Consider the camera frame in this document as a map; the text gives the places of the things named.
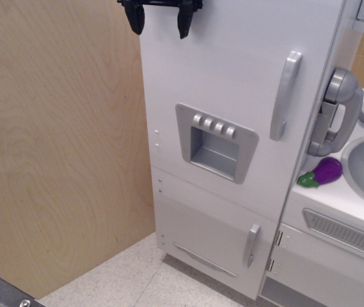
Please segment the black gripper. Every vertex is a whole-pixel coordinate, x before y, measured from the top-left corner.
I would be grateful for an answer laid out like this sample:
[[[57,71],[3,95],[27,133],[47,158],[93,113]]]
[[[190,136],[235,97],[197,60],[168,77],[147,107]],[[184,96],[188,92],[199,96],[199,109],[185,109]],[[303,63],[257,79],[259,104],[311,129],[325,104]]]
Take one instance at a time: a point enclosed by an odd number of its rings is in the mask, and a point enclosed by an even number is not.
[[[130,27],[135,34],[140,35],[145,25],[145,12],[143,5],[178,7],[177,24],[181,39],[189,34],[194,9],[202,9],[202,0],[134,0],[124,1],[123,7]]]

